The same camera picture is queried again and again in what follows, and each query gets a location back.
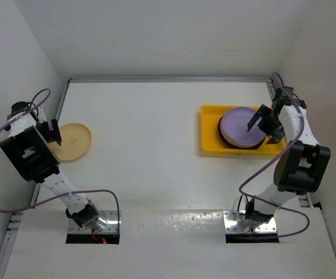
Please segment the tan plate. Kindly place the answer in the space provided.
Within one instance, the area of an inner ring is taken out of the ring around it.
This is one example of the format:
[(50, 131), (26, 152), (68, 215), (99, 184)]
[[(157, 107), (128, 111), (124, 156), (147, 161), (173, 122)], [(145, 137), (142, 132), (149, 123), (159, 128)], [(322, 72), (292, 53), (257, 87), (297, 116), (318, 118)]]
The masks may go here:
[(51, 151), (60, 163), (69, 163), (83, 157), (91, 147), (92, 134), (90, 129), (80, 123), (69, 123), (60, 129), (61, 145), (49, 143)]
[(245, 128), (237, 127), (225, 130), (219, 125), (218, 132), (222, 142), (233, 149), (257, 149), (266, 139), (263, 132), (254, 128), (247, 132)]

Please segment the purple plate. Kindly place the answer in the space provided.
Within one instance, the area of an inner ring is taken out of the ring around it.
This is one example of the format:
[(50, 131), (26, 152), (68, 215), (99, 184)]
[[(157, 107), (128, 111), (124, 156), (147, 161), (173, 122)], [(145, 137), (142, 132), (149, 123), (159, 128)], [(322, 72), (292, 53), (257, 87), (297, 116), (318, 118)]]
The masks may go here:
[(263, 141), (266, 134), (256, 125), (248, 131), (248, 123), (255, 113), (255, 109), (243, 106), (228, 110), (220, 121), (223, 137), (241, 145), (256, 145)]

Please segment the pink plate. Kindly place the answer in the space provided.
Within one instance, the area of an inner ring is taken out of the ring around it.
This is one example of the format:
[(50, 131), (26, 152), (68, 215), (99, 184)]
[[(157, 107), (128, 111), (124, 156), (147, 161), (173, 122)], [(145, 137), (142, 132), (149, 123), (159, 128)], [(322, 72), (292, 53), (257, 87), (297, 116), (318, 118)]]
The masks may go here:
[(234, 142), (230, 142), (230, 143), (232, 143), (233, 145), (236, 145), (236, 146), (241, 146), (241, 147), (251, 147), (251, 146), (255, 145), (255, 144), (245, 145), (245, 144), (240, 144), (240, 143), (235, 144)]

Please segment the metal rimmed plate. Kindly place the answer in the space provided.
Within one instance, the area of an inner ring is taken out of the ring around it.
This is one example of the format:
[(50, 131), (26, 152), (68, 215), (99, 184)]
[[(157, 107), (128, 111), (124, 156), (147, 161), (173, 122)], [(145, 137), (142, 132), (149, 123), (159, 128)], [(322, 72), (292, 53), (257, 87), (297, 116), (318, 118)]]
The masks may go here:
[(264, 137), (260, 142), (258, 142), (257, 144), (251, 146), (251, 147), (241, 147), (241, 146), (236, 146), (233, 145), (232, 143), (228, 142), (225, 137), (222, 134), (221, 131), (221, 122), (222, 122), (222, 117), (220, 118), (218, 124), (217, 124), (217, 130), (218, 130), (218, 135), (220, 138), (220, 141), (222, 144), (224, 144), (226, 146), (226, 148), (230, 148), (230, 149), (239, 149), (239, 150), (256, 150), (258, 149), (260, 146), (262, 146), (262, 144), (264, 143), (266, 137)]

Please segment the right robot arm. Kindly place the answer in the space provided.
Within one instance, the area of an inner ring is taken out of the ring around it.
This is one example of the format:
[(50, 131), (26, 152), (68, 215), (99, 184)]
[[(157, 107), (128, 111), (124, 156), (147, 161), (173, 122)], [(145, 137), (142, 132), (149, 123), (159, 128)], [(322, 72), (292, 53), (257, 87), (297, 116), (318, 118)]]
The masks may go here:
[(277, 155), (273, 182), (252, 197), (245, 208), (245, 219), (256, 226), (268, 223), (277, 209), (298, 195), (316, 192), (331, 157), (313, 135), (306, 117), (306, 104), (294, 96), (291, 87), (276, 89), (272, 106), (262, 105), (247, 124), (264, 132), (268, 144), (288, 142)]

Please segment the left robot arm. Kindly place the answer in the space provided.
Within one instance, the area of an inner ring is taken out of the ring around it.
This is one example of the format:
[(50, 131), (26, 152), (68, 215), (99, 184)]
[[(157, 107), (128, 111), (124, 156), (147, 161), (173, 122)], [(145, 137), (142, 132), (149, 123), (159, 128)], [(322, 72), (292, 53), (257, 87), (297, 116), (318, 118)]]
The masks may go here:
[(61, 173), (59, 158), (50, 143), (62, 143), (58, 121), (48, 123), (43, 108), (29, 110), (30, 102), (16, 102), (8, 115), (9, 132), (0, 147), (26, 181), (34, 181), (49, 189), (66, 205), (66, 216), (79, 227), (97, 230), (99, 211), (85, 194), (77, 194), (75, 186)]

